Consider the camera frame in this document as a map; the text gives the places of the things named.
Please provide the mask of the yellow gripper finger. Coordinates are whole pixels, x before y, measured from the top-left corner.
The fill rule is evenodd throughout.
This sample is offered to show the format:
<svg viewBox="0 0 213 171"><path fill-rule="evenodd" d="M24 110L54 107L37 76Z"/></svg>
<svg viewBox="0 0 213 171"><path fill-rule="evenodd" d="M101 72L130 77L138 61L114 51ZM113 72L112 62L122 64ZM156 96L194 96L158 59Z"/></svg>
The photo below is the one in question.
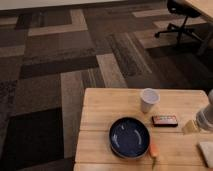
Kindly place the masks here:
<svg viewBox="0 0 213 171"><path fill-rule="evenodd" d="M194 120L189 120L182 128L184 134L197 133L198 127Z"/></svg>

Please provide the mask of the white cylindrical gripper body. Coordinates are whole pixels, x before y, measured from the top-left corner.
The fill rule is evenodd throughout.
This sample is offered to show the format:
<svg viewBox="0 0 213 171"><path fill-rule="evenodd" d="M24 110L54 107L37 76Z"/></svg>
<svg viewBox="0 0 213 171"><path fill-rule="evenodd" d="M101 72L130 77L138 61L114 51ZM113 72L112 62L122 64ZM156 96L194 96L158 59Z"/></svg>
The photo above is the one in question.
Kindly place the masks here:
<svg viewBox="0 0 213 171"><path fill-rule="evenodd" d="M213 131L213 89L208 94L208 105L196 114L199 129Z"/></svg>

